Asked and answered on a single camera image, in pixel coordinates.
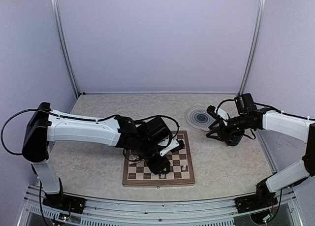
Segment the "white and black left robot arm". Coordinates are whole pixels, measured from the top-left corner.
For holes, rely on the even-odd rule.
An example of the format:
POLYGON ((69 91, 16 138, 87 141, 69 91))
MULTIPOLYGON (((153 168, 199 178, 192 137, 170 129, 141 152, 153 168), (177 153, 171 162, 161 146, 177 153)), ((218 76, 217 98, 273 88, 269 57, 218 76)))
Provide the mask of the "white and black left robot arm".
POLYGON ((22 155, 31 163, 45 194, 60 209, 69 204, 69 198, 49 160, 48 146, 56 141, 100 143, 131 150, 153 174, 168 173, 166 154, 179 146, 161 115, 139 121, 117 114, 94 118, 51 110, 49 103, 41 103, 27 125, 22 155))

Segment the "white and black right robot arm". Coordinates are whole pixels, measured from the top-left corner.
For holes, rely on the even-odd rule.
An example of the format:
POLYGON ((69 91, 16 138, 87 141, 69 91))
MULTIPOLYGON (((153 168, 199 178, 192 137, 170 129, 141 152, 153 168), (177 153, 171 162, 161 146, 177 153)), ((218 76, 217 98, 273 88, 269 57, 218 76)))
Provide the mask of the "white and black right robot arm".
POLYGON ((223 101, 217 106, 207 107, 207 113, 214 118, 206 135, 208 138, 224 142, 228 146, 236 146, 242 137, 248 137, 246 130, 251 132, 264 130, 282 134, 306 145, 301 159, 256 185, 256 193, 252 196, 254 207, 264 207, 275 192, 315 175, 313 118, 288 114, 273 106, 255 102, 250 93, 238 95, 232 101, 237 109, 235 117, 230 117, 221 108, 223 101))

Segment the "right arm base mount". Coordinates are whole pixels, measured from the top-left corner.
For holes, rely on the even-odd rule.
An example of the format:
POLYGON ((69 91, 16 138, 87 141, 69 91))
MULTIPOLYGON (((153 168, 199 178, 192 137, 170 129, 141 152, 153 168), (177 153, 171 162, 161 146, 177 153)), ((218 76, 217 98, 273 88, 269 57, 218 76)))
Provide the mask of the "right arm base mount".
POLYGON ((272 204, 277 203, 278 200, 275 194, 263 198, 259 197, 257 194, 251 194, 247 196, 237 197, 235 199, 237 212, 239 214, 269 207, 272 204))

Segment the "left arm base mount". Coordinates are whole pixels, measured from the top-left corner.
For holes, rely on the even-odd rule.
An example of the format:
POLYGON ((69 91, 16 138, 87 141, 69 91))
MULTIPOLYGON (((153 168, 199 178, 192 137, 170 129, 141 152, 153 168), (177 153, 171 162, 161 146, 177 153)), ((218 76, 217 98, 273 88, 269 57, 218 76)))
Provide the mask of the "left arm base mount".
POLYGON ((45 206, 77 214, 83 213, 85 203, 86 200, 82 197, 66 194, 47 194, 43 200, 45 206))

